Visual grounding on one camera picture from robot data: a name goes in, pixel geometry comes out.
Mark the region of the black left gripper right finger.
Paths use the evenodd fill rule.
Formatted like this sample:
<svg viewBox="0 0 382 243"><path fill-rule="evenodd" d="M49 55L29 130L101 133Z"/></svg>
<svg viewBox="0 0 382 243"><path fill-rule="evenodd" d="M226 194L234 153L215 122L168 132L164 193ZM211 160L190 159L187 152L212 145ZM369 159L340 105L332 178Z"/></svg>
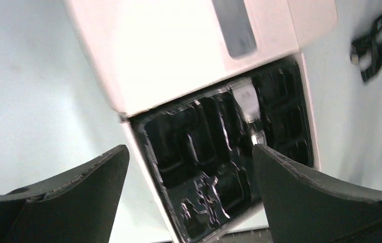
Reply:
<svg viewBox="0 0 382 243"><path fill-rule="evenodd" d="M257 184L274 242L382 242L382 191L304 166L263 144Z"/></svg>

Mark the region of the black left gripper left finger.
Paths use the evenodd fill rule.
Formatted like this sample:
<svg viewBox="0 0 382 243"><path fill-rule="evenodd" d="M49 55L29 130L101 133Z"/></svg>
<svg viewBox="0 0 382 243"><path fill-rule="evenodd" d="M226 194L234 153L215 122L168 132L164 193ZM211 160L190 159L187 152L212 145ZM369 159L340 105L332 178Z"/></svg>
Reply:
<svg viewBox="0 0 382 243"><path fill-rule="evenodd" d="M109 242L129 161L128 148L118 145L0 194L0 242Z"/></svg>

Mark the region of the white cardboard kit box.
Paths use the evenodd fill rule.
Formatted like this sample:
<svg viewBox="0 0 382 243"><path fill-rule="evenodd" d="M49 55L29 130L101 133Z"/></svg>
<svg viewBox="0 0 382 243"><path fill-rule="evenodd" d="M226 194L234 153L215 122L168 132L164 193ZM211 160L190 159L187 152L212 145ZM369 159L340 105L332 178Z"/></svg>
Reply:
<svg viewBox="0 0 382 243"><path fill-rule="evenodd" d="M255 49L232 57L219 19L235 22L214 1L66 1L65 6L160 212L162 228L178 236L156 192L129 119L286 56L297 59L304 81L311 138L314 111L302 48L337 23L334 1L244 1Z"/></svg>

